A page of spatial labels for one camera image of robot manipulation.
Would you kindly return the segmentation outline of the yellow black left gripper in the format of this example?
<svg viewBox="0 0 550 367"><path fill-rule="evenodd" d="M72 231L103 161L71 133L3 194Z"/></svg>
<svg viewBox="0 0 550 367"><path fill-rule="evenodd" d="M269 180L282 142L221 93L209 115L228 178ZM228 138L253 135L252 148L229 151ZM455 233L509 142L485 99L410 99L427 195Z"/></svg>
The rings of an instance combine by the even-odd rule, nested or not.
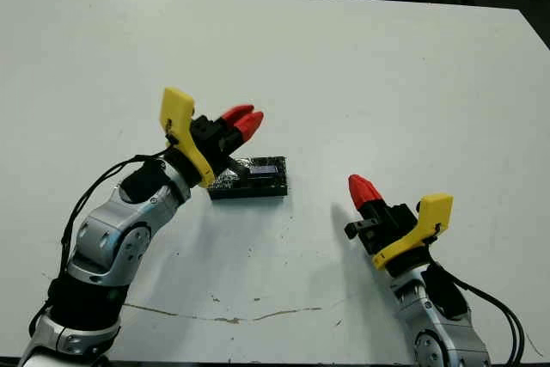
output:
<svg viewBox="0 0 550 367"><path fill-rule="evenodd" d="M195 117L194 99L176 87L162 93L160 125L167 155L188 186L209 187L228 167L233 152L258 130L264 114L250 104L237 105L216 119Z"/></svg>

